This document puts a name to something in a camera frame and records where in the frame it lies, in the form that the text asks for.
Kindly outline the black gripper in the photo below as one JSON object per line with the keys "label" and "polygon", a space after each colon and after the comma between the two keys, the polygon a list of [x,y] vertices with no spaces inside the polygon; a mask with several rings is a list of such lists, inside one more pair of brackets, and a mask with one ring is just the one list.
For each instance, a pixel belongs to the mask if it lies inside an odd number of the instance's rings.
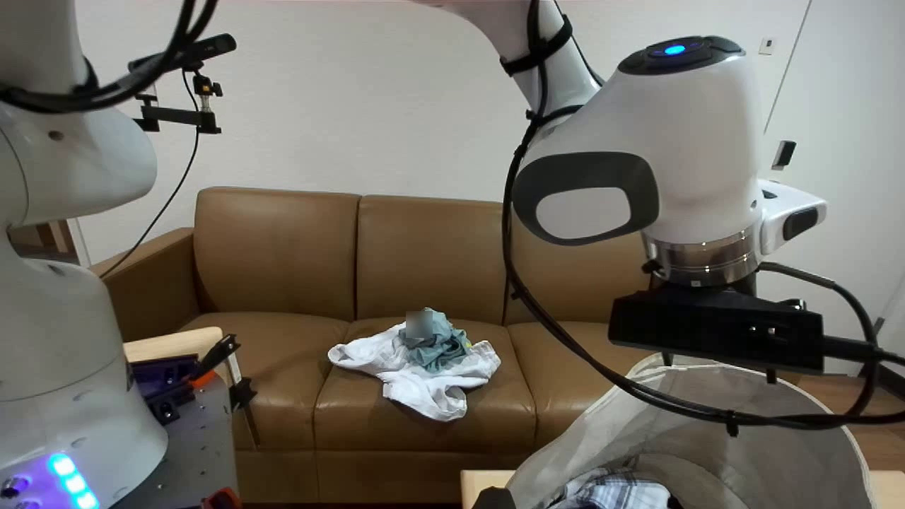
{"label": "black gripper", "polygon": [[824,316],[736,289],[662,284],[617,296],[607,335],[619,345],[747,366],[821,369]]}

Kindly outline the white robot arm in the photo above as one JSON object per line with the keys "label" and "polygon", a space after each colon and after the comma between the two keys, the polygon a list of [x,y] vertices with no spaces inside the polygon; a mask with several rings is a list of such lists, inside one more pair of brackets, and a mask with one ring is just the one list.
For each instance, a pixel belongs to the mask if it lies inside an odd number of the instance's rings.
{"label": "white robot arm", "polygon": [[[729,242],[723,283],[781,245],[808,201],[763,197],[754,92],[723,37],[654,43],[597,78],[555,0],[418,0],[472,22],[531,105],[508,201],[531,234],[579,245],[638,231],[679,284],[685,258]],[[151,191],[155,154],[119,105],[201,51],[218,0],[182,0],[170,38],[101,85],[83,57],[74,0],[0,0],[0,219],[25,227],[122,205]],[[66,262],[0,258],[0,470],[70,460],[97,509],[160,464],[167,439],[126,385],[111,296]]]}

